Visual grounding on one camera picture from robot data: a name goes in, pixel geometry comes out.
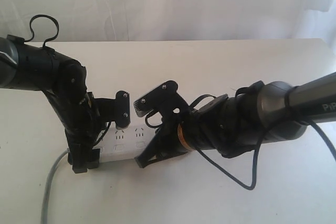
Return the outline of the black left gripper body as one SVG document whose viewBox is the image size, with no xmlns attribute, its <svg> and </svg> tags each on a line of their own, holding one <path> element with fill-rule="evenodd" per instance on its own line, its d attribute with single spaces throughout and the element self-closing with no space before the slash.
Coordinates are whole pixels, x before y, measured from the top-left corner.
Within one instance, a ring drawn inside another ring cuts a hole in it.
<svg viewBox="0 0 336 224">
<path fill-rule="evenodd" d="M 71 155 L 87 156 L 103 140 L 117 118 L 116 105 L 116 99 L 96 98 L 88 92 L 71 108 L 65 126 Z"/>
</svg>

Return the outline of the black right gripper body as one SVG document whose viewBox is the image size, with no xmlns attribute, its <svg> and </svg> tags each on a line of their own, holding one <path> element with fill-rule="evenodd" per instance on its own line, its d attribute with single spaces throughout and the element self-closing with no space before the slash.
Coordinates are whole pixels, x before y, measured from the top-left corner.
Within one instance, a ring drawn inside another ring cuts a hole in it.
<svg viewBox="0 0 336 224">
<path fill-rule="evenodd" d="M 183 133 L 183 122 L 190 107 L 180 95 L 169 95 L 154 106 L 162 123 L 152 140 L 155 156 L 180 156 L 192 150 Z"/>
</svg>

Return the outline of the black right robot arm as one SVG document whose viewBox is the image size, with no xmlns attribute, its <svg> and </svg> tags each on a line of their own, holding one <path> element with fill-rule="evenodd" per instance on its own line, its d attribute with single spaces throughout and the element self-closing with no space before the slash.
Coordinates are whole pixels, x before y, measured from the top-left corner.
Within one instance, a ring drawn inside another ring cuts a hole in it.
<svg viewBox="0 0 336 224">
<path fill-rule="evenodd" d="M 217 150 L 233 158 L 254 150 L 258 142 L 295 140 L 309 120 L 335 120 L 334 73 L 300 86 L 258 81 L 239 88 L 234 97 L 212 97 L 199 109 L 177 90 L 169 80 L 134 102 L 137 116 L 148 119 L 159 113 L 162 120 L 135 158 L 141 168 L 196 150 Z"/>
</svg>

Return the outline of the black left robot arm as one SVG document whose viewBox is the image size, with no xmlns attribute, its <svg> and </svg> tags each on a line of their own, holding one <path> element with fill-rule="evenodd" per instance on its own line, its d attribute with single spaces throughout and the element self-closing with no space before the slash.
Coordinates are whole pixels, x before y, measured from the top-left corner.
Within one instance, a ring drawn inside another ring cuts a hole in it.
<svg viewBox="0 0 336 224">
<path fill-rule="evenodd" d="M 99 134 L 115 121 L 116 99 L 87 91 L 87 71 L 76 59 L 23 38 L 1 38 L 1 88 L 41 91 L 61 121 L 74 173 L 99 167 Z"/>
</svg>

